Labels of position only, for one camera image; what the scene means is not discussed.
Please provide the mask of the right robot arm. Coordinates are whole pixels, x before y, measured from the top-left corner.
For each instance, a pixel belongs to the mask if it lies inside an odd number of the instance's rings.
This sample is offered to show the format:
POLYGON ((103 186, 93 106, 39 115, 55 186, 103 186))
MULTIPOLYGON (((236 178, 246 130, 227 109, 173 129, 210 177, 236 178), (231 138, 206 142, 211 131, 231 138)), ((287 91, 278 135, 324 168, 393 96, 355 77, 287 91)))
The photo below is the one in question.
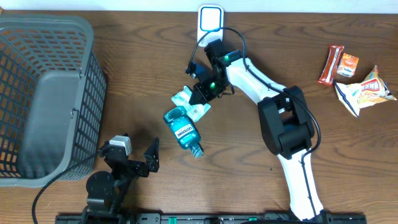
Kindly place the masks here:
POLYGON ((307 108, 303 91, 287 88, 268 78, 246 57, 245 50, 228 51, 220 39, 210 42, 205 53, 212 72, 189 61, 186 73, 197 78, 189 103, 209 103, 225 94, 227 86, 239 88, 256 105, 262 138, 282 164, 290 194, 290 209, 301 221, 313 220, 323 210, 313 177, 312 144, 320 127, 307 108))

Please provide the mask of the small orange packet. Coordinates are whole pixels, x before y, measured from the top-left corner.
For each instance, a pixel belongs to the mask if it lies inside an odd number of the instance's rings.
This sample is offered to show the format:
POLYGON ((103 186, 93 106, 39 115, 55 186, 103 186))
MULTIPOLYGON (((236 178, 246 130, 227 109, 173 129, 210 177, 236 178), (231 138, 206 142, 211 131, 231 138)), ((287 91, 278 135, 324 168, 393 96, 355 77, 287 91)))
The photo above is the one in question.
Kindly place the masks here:
POLYGON ((359 58, 344 53, 338 65, 336 73, 344 77, 351 78, 354 76, 359 58))

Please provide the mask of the blue mouthwash bottle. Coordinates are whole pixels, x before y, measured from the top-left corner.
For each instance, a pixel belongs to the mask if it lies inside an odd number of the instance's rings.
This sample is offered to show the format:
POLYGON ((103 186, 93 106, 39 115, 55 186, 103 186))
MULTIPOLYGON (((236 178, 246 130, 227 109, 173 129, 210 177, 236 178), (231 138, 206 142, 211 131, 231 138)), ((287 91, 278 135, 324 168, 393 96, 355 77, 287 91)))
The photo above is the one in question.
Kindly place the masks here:
POLYGON ((190 150, 194 158, 203 156, 201 136, 183 106, 177 106, 164 115, 164 121, 183 150, 190 150))

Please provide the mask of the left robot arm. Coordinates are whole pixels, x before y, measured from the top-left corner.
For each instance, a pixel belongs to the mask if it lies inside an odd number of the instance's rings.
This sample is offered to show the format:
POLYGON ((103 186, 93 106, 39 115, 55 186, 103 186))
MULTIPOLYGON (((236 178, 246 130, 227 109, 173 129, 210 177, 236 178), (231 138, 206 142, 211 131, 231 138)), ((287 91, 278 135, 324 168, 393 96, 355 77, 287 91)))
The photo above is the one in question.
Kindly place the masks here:
POLYGON ((124 198, 140 177, 159 170, 159 138, 155 138, 144 153, 144 161, 129 159, 132 151, 128 135, 116 135, 99 149, 111 172, 98 171, 86 183, 87 207, 80 223, 135 223, 131 212, 123 209, 124 198))

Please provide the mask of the white wet wipes pack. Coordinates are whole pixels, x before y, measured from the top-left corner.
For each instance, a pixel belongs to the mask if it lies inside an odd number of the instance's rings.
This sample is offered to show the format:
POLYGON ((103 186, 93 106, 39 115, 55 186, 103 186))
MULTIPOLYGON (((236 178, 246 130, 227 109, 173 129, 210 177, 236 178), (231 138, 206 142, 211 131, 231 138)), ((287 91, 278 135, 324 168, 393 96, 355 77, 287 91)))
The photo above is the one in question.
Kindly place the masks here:
POLYGON ((191 105, 189 103, 191 96, 191 89, 188 86, 184 86, 182 91, 176 93, 173 97, 171 97, 171 100, 176 106, 184 107, 187 111, 188 117, 193 122, 197 122, 207 113, 208 110, 210 110, 211 105, 208 103, 205 105, 191 105))

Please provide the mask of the red brown snack bar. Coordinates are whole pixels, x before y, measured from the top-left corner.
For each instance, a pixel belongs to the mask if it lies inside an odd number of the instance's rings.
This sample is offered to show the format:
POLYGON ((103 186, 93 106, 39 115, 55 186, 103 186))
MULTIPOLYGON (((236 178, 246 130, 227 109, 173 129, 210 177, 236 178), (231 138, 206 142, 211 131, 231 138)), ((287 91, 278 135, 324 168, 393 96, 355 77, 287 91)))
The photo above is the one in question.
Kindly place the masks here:
POLYGON ((332 86, 344 48, 343 45, 329 45, 328 58, 320 78, 317 81, 318 84, 332 86))

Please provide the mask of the yellow snack bag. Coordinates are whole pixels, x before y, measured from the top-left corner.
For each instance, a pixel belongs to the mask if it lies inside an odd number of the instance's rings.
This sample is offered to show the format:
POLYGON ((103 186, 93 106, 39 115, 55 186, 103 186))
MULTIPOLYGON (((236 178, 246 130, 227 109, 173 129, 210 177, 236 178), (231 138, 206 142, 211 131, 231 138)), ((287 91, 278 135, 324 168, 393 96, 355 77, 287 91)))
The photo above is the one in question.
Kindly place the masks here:
POLYGON ((363 108, 389 100, 397 101, 388 85, 380 78, 376 65, 361 83, 335 83, 335 90, 340 102, 356 118, 363 108))

